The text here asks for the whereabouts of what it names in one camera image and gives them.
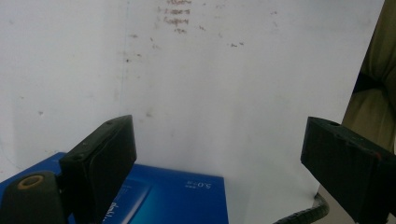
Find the blue book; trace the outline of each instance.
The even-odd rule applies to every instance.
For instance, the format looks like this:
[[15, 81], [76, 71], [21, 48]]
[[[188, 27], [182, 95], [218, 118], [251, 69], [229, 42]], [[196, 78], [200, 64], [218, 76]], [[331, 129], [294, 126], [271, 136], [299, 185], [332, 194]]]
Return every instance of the blue book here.
[[[61, 172], [57, 153], [0, 183], [0, 199], [13, 180], [35, 171]], [[103, 223], [109, 224], [227, 224], [224, 180], [135, 164], [119, 194], [110, 205]]]

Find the black clamp jaw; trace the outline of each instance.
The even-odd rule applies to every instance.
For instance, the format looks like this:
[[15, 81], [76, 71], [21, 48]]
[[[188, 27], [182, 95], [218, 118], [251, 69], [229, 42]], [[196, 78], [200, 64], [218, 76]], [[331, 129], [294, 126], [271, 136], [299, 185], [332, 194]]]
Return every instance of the black clamp jaw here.
[[60, 160], [61, 173], [30, 173], [9, 184], [2, 224], [102, 223], [136, 160], [132, 116], [103, 123]]
[[355, 222], [385, 224], [396, 215], [396, 156], [348, 128], [308, 118], [303, 165]]

